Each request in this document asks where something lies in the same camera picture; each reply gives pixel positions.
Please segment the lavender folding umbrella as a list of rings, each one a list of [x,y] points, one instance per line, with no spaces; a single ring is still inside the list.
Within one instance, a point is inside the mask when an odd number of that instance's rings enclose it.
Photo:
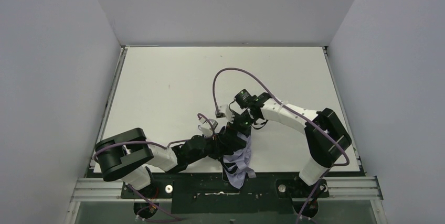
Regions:
[[[251,136],[242,133],[238,133],[237,136],[246,143],[246,147],[235,151],[232,155],[223,156],[220,162],[223,181],[236,189],[241,189],[246,177],[256,178],[256,172],[249,167],[252,156]]]

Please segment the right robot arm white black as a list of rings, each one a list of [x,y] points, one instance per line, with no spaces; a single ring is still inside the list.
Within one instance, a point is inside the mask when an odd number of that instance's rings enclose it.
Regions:
[[[344,157],[348,164],[346,150],[352,139],[337,114],[329,108],[322,111],[308,110],[289,104],[264,92],[259,96],[241,90],[234,102],[242,109],[237,113],[228,105],[226,118],[240,131],[256,124],[259,119],[274,121],[302,133],[307,140],[310,157],[299,172],[299,178],[307,185],[314,185]]]

